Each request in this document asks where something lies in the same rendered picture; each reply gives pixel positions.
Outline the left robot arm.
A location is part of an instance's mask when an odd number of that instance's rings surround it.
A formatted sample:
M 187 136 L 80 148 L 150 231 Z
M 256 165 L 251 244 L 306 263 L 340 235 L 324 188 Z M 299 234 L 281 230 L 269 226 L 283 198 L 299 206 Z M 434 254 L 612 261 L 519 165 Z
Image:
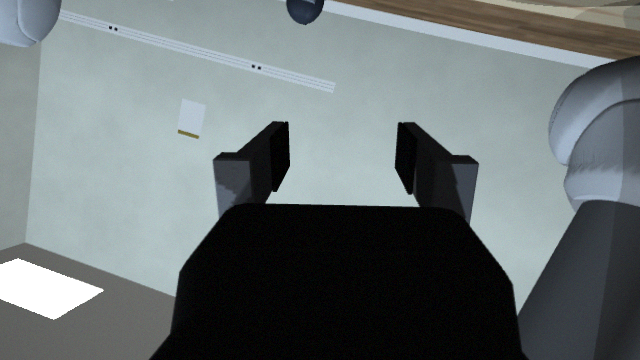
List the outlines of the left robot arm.
M 41 42 L 58 20 L 61 1 L 0 0 L 0 43 L 30 47 Z

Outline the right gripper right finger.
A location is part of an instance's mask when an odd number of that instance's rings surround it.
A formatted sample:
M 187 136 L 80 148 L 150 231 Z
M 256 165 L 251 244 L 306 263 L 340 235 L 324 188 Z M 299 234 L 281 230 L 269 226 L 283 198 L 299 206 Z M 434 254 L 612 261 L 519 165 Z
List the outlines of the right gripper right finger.
M 415 122 L 398 122 L 395 169 L 420 207 L 450 209 L 470 225 L 479 163 L 452 155 Z

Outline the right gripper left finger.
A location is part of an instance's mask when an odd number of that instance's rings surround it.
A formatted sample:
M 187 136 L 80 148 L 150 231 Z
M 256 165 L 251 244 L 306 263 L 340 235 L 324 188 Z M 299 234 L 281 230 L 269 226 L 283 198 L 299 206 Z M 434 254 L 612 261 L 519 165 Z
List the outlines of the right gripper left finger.
M 266 203 L 290 167 L 289 122 L 272 121 L 239 151 L 212 161 L 219 219 L 235 205 Z

